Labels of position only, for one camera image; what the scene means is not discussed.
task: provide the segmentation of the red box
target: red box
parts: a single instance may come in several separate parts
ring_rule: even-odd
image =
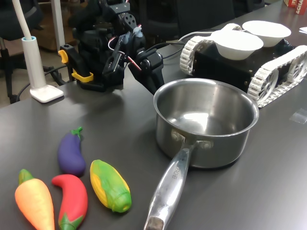
[[[306,11],[307,0],[296,0],[296,14],[303,15]]]
[[[293,7],[295,8],[296,7],[296,2],[298,0],[283,0],[284,3],[287,5],[287,7]]]

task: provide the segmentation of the toy carrot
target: toy carrot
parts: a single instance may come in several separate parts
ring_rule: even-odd
[[[44,182],[26,169],[19,173],[15,199],[18,208],[37,230],[55,230],[50,192]]]

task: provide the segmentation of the dark gray table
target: dark gray table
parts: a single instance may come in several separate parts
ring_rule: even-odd
[[[281,3],[235,21],[262,19],[292,28],[289,41],[305,43],[298,34],[305,16],[293,16]],[[170,54],[176,47],[166,47]],[[178,57],[165,62],[166,81],[184,78]],[[169,158],[156,146],[153,96],[126,70],[124,90],[98,93],[74,83],[61,87],[65,99],[40,104],[28,99],[0,109],[0,229],[31,230],[14,199],[22,168],[50,189],[57,223],[61,189],[51,184],[60,174],[57,148],[70,130],[83,126],[82,153],[87,163],[84,182],[89,198],[83,230],[142,230],[153,192]],[[169,230],[304,230],[307,228],[307,126],[289,120],[307,109],[307,82],[261,109],[246,150],[230,168],[190,169]],[[89,166],[101,159],[113,165],[130,186],[132,207],[112,213],[93,192]]]

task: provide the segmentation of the white tank tread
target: white tank tread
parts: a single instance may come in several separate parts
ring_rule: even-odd
[[[287,81],[276,85],[278,69],[290,65]],[[296,85],[307,73],[307,46],[298,46],[289,53],[265,63],[251,79],[248,95],[262,108]]]

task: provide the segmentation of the office chair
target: office chair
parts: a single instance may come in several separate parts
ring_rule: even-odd
[[[178,38],[175,0],[130,0],[130,5],[131,13],[142,24],[145,34],[164,41]]]
[[[30,30],[38,26],[43,19],[36,0],[20,0],[24,16]],[[24,54],[10,56],[5,47],[4,39],[8,41],[23,38],[23,32],[19,25],[17,15],[14,10],[12,0],[0,0],[0,69],[4,70],[7,95],[10,102],[15,103],[17,95],[12,93],[12,73],[14,69],[27,69]],[[53,67],[44,67],[44,71],[49,71]]]
[[[209,29],[235,18],[232,0],[130,0],[136,2],[142,30],[162,40],[173,40],[193,31]]]
[[[177,14],[180,36],[235,18],[232,0],[177,0]]]
[[[264,0],[233,0],[236,17],[264,7]]]

